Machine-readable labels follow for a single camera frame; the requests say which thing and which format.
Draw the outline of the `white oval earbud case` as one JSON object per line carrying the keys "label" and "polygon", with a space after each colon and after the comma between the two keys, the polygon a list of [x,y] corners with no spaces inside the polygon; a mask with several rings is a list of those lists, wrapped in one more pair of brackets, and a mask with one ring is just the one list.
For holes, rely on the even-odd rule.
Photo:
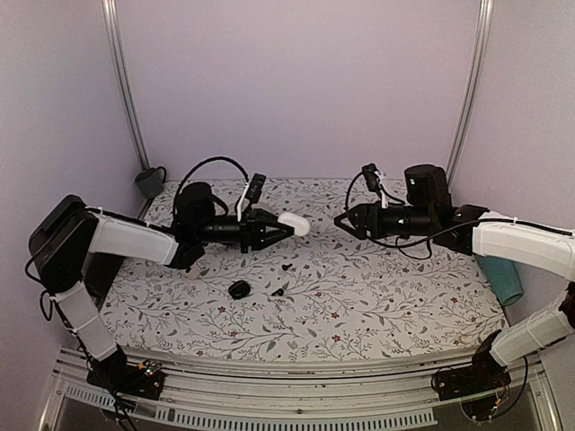
{"label": "white oval earbud case", "polygon": [[278,216],[278,222],[294,229],[294,235],[297,237],[306,236],[311,229],[308,220],[300,215],[291,212],[284,212]]}

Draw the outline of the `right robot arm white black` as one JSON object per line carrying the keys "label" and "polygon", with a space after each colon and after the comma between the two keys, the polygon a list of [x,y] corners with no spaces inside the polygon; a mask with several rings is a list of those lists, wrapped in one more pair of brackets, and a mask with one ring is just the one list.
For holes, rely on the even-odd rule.
{"label": "right robot arm white black", "polygon": [[388,237],[414,237],[417,244],[434,242],[464,255],[508,259],[569,281],[564,295],[483,341],[464,373],[471,391],[484,391],[498,379],[500,368],[573,335],[572,230],[504,216],[487,207],[454,207],[444,169],[432,164],[405,170],[405,199],[385,190],[383,174],[372,163],[362,167],[359,177],[378,201],[346,204],[343,214],[334,219],[336,226],[357,239],[386,247]]}

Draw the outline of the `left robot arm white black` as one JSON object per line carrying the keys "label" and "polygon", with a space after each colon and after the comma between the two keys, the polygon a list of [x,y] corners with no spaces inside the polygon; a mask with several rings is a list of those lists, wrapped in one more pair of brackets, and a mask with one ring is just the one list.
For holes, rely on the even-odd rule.
{"label": "left robot arm white black", "polygon": [[309,233],[309,222],[299,215],[274,215],[255,207],[260,195],[261,186],[246,185],[230,214],[209,184],[193,182],[175,196],[168,227],[91,208],[68,195],[33,231],[28,249],[39,283],[89,355],[100,362],[98,373],[113,389],[127,389],[133,370],[115,356],[119,346],[86,290],[82,271],[87,255],[104,253],[187,269],[209,243],[236,244],[246,253]]}

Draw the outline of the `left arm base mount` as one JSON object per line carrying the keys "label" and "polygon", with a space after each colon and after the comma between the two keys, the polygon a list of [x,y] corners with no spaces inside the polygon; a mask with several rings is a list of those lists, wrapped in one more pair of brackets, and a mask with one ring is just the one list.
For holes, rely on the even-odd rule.
{"label": "left arm base mount", "polygon": [[163,364],[150,359],[137,365],[125,360],[95,361],[86,382],[92,386],[111,390],[114,394],[131,395],[147,400],[159,400],[166,374]]}

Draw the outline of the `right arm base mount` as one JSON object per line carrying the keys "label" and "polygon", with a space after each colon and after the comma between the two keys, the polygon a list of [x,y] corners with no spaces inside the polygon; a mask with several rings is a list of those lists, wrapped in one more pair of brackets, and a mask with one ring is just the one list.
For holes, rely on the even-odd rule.
{"label": "right arm base mount", "polygon": [[473,365],[440,368],[430,380],[431,388],[440,400],[459,399],[464,415],[474,422],[495,418],[509,395],[510,383],[507,371],[489,376]]}

